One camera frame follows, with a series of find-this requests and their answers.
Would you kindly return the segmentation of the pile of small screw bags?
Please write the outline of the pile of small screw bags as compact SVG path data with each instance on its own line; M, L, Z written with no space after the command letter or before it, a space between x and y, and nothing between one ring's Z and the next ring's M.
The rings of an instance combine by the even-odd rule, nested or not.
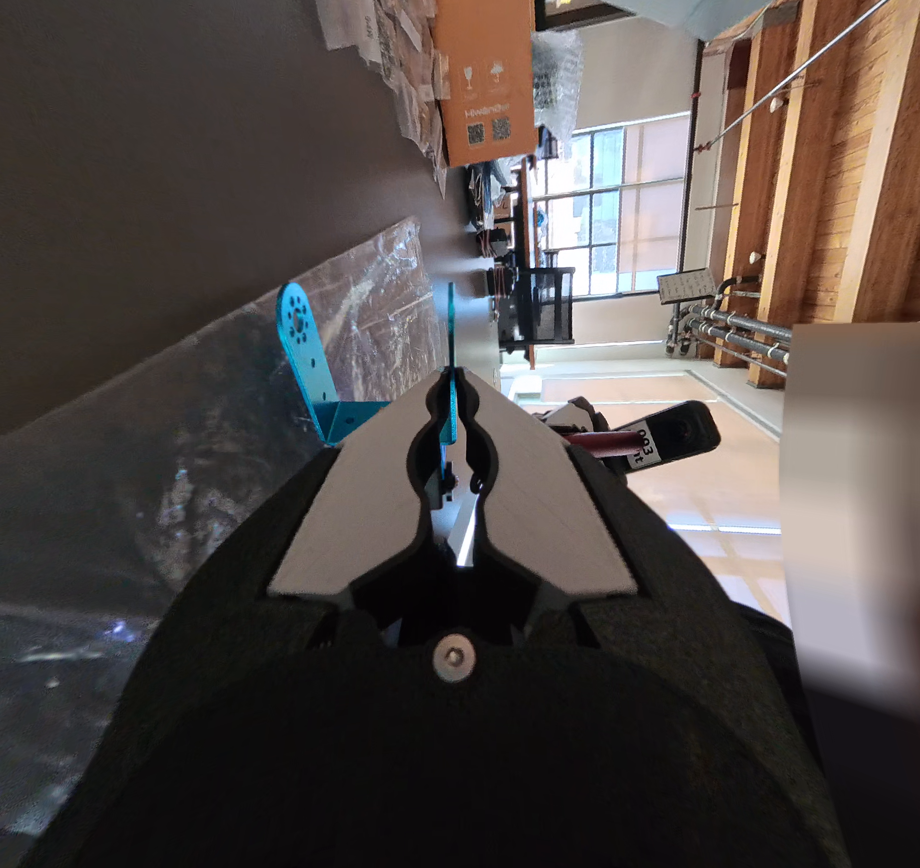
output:
M397 126L431 163L446 196L442 103L450 99L450 58L434 36L436 0L314 0L328 50L354 48L392 92Z

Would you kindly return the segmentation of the red screwdriver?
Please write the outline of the red screwdriver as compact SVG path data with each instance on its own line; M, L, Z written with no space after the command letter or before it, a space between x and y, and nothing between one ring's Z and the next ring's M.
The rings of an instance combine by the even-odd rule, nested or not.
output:
M642 454L645 438L638 431L579 432L561 436L567 443L584 449L596 459Z

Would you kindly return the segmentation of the person's dark clothing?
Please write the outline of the person's dark clothing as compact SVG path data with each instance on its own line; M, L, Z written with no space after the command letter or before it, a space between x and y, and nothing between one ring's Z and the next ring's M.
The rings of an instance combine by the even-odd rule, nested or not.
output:
M809 681L793 633L735 602L828 783L853 866L919 865L918 724Z

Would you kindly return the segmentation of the black mesh cart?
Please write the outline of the black mesh cart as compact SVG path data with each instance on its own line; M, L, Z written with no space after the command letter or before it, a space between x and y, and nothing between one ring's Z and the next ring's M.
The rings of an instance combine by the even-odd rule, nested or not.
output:
M498 288L500 349L512 354L531 346L573 345L572 267L503 269Z

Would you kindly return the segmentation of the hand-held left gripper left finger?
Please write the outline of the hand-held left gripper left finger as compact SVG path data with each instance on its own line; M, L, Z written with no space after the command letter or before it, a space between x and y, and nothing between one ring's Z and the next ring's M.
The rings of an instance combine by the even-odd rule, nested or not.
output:
M344 438L270 581L270 597L343 600L431 535L426 487L442 471L449 381L448 368L431 373Z

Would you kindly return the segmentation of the large window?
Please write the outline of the large window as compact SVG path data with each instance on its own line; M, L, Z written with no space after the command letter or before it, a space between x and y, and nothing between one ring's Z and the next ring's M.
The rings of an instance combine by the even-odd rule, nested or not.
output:
M679 264L691 113L576 131L529 178L537 246L576 299L649 294Z

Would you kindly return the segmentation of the bubble wrap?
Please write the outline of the bubble wrap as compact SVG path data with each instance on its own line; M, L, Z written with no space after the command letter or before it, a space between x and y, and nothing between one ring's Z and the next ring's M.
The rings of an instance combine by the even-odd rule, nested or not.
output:
M535 126L546 128L563 158L571 155L578 118L584 45L578 31L532 33Z

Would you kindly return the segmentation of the long blue U bracket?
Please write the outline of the long blue U bracket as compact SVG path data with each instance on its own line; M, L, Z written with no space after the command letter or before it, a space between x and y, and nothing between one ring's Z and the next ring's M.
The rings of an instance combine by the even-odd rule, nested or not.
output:
M339 445L387 406L387 402L339 399L309 299L299 284L290 282L280 288L275 318L294 379L316 433L326 446Z

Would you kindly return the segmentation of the clear plastic bag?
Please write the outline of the clear plastic bag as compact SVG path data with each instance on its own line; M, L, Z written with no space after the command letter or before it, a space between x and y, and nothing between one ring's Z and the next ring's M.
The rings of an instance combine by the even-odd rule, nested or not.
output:
M2 437L1 810L13 860L79 781L173 598L321 447L276 299Z

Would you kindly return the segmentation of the black servo motor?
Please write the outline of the black servo motor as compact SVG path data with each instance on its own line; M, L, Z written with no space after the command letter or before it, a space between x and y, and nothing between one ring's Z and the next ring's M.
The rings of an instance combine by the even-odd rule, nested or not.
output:
M454 466L449 456L450 446L441 444L438 464L426 484L425 492L428 496L431 511L442 510L444 505L450 504L454 499L454 490L458 479L454 473Z

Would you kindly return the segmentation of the grey ceiling pipes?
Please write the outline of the grey ceiling pipes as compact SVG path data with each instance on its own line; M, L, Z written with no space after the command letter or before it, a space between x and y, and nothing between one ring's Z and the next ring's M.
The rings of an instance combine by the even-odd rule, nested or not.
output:
M747 315L743 303L758 302L760 275L733 275L721 280L713 298L682 302L672 308L664 339L667 356L689 356L701 345L734 358L747 368L775 379L788 378L792 331Z

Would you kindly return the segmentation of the thin metal conduit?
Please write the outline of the thin metal conduit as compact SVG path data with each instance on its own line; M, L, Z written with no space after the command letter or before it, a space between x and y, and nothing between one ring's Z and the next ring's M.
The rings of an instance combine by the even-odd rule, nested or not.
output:
M863 23L867 23L874 14L882 10L891 1L893 0L878 0L872 4L868 10L857 16L853 22L843 28L838 34L836 34L831 40L821 46L810 57L807 57L796 69L789 73L787 77L778 82L772 89L761 96L755 103L751 104L747 109L745 109L741 115L731 121L728 126L725 126L719 132L719 134L710 140L697 145L694 148L694 152L702 153L704 151L710 150L716 143L718 143L722 138L726 137L732 130L738 126L741 126L749 116L753 115L753 113L760 109L765 103L772 101L776 96L790 89L795 80L804 75L807 69L811 68L814 63L820 60L830 50L841 44L845 38L856 31L857 28L860 27Z

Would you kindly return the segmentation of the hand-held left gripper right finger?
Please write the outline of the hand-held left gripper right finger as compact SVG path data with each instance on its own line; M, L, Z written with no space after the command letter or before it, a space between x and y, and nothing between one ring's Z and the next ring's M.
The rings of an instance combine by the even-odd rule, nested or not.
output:
M473 565L573 600L637 595L564 439L466 370L457 371L457 411L480 486Z

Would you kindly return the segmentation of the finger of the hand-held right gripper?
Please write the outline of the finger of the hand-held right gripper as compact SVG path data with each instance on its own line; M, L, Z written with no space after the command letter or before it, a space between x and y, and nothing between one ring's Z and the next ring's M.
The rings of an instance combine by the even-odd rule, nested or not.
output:
M592 414L583 408L555 408L535 414L535 419L561 436L595 432Z

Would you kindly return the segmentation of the orange cardboard box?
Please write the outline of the orange cardboard box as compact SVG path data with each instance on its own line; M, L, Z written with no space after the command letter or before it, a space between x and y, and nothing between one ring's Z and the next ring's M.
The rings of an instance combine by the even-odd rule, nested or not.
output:
M535 0L435 0L434 45L447 56L441 103L453 168L535 150Z

